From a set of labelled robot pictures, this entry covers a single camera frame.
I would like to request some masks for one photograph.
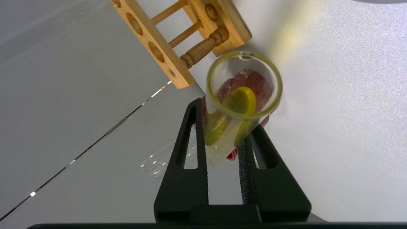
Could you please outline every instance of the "white table surface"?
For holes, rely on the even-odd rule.
[[[158,2],[142,6],[154,16]],[[282,102],[265,129],[313,213],[406,221],[407,3],[233,2],[253,36],[243,48],[281,73]],[[187,20],[183,12],[171,17]],[[175,36],[169,21],[160,27],[168,40]],[[214,60],[210,54],[191,68],[203,91]]]

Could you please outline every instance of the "wooden board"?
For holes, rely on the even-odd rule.
[[[206,7],[209,4],[217,11],[219,16],[217,21],[212,21],[206,13]],[[193,23],[197,22],[198,19],[202,21],[204,26],[199,29],[199,32],[204,39],[208,38],[219,26],[228,29],[229,39],[213,49],[216,56],[244,45],[252,37],[239,12],[230,0],[188,0],[188,5],[184,6],[184,11]]]
[[[195,82],[194,77],[136,0],[113,0],[112,4],[178,89],[188,87]]]

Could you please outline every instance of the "test tube rack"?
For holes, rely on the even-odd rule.
[[[111,0],[111,4],[178,89],[195,82],[188,69],[208,53],[220,56],[251,39],[230,0],[178,0],[153,18],[147,16],[136,0]],[[181,8],[193,24],[167,42],[156,25]],[[204,40],[178,57],[173,48],[196,31]]]

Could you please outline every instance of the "gray surface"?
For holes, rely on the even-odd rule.
[[[0,218],[168,82],[108,1],[59,3],[1,2]]]
[[[407,221],[407,4],[234,2],[281,73],[265,129],[313,213]]]
[[[0,222],[23,229],[45,222],[154,222],[160,186],[140,163],[160,145],[175,141],[189,102],[203,96],[197,84],[172,84],[115,131]]]

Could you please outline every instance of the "rack hole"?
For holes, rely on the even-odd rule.
[[[141,26],[135,19],[135,17],[131,15],[131,13],[129,12],[126,13],[126,17],[132,28],[136,31],[136,33],[138,33],[140,36],[143,36],[143,30],[141,29]]]
[[[157,48],[157,46],[155,46],[154,43],[149,42],[149,48],[150,48],[150,51],[153,53],[153,55],[154,55],[161,63],[164,63],[164,62],[165,62],[164,56],[162,55],[161,51]]]

